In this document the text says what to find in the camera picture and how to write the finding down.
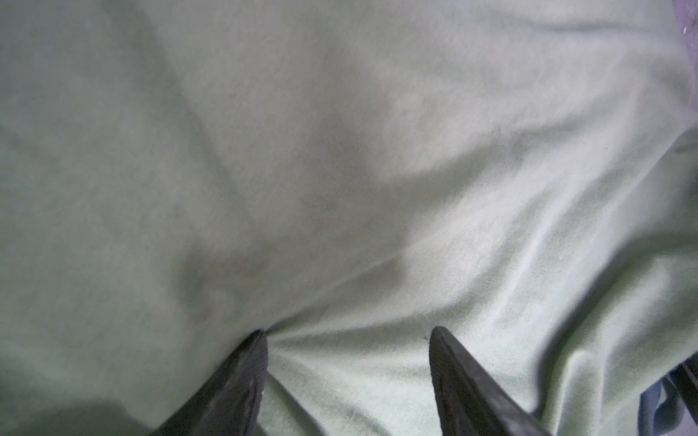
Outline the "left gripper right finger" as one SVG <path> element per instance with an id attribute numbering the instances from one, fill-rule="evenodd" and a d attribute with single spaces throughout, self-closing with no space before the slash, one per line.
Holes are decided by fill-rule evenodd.
<path id="1" fill-rule="evenodd" d="M 436 326 L 431 332 L 429 363 L 444 435 L 549 434 L 443 326 Z"/>

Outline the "green tank top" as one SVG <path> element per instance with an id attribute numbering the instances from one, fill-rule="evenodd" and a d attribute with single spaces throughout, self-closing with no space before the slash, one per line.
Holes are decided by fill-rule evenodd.
<path id="1" fill-rule="evenodd" d="M 437 435 L 448 328 L 554 435 L 697 350 L 668 1 L 5 1 L 1 432 L 146 435 L 257 330 L 260 435 Z"/>

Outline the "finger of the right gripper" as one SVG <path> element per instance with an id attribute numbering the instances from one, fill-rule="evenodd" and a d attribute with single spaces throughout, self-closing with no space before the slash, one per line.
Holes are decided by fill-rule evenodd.
<path id="1" fill-rule="evenodd" d="M 689 412 L 697 411 L 697 354 L 680 363 L 670 372 L 676 390 Z"/>

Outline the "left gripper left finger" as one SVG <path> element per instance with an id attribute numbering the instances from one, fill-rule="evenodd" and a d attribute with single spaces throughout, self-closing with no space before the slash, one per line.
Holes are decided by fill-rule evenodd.
<path id="1" fill-rule="evenodd" d="M 155 436 L 249 436 L 256 432 L 268 366 L 265 332 L 255 331 L 221 363 Z"/>

